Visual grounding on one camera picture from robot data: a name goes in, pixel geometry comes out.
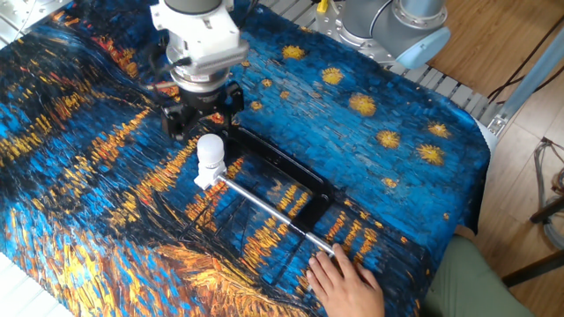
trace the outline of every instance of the white knob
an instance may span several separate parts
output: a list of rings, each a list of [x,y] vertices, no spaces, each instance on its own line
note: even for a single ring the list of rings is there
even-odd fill
[[[206,134],[197,141],[197,159],[206,168],[215,168],[223,161],[223,140],[214,134]]]

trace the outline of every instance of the table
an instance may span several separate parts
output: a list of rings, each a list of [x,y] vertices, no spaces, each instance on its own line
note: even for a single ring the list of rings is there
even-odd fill
[[[314,246],[223,184],[194,184],[197,139],[220,118],[186,144],[160,131],[140,85],[159,40],[149,3],[78,1],[0,52],[0,251],[74,314],[323,314],[304,278]],[[390,315],[416,314],[479,207],[490,154],[475,121],[264,7],[243,38],[235,122],[331,182],[314,233],[374,271]],[[256,156],[226,163],[289,217],[310,199]]]

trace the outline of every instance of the green pants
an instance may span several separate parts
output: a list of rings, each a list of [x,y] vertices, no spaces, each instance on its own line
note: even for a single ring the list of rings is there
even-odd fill
[[[421,307],[422,317],[531,317],[468,239],[455,236]]]

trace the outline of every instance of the finger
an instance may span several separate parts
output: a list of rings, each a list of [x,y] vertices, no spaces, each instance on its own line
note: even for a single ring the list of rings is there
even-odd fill
[[[359,275],[356,273],[356,270],[354,269],[351,260],[349,260],[348,256],[346,256],[345,250],[343,250],[343,248],[336,243],[333,245],[333,251],[335,252],[335,257],[337,258],[338,266],[341,267],[341,270],[343,271],[343,275],[345,275],[345,278],[358,279]]]
[[[376,281],[376,277],[374,277],[374,274],[372,274],[372,272],[370,272],[368,269],[364,269],[359,263],[356,264],[356,267],[359,271],[359,274],[364,277],[365,281],[367,281],[368,284],[372,286],[372,288],[374,288],[375,290],[380,290],[380,285]]]
[[[335,268],[335,264],[333,264],[333,262],[331,261],[329,256],[327,256],[326,253],[321,251],[318,252],[317,260],[321,264],[321,267],[323,268],[325,274],[329,277],[333,285],[339,284],[343,281],[343,277],[338,272],[337,268]]]
[[[308,277],[309,285],[314,290],[315,295],[321,301],[321,303],[324,304],[325,299],[327,299],[327,293],[319,284],[319,281],[317,281],[317,277],[315,277],[315,274],[310,270],[308,270],[306,276]]]
[[[325,271],[321,267],[321,264],[315,257],[309,259],[309,266],[311,267],[311,271],[314,273],[315,278],[317,279],[321,287],[323,287],[325,292],[332,290],[333,283],[327,277],[327,274],[325,274]]]

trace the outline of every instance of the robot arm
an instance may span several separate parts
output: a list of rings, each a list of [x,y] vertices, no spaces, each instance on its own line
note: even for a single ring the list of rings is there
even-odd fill
[[[422,66],[446,45],[444,0],[347,0],[336,21],[340,40],[361,50],[377,42],[408,69]]]
[[[249,44],[228,13],[233,6],[233,0],[159,0],[151,7],[155,28],[169,33],[169,62],[191,60],[171,70],[186,93],[208,95],[209,100],[227,81],[229,68],[247,58]]]

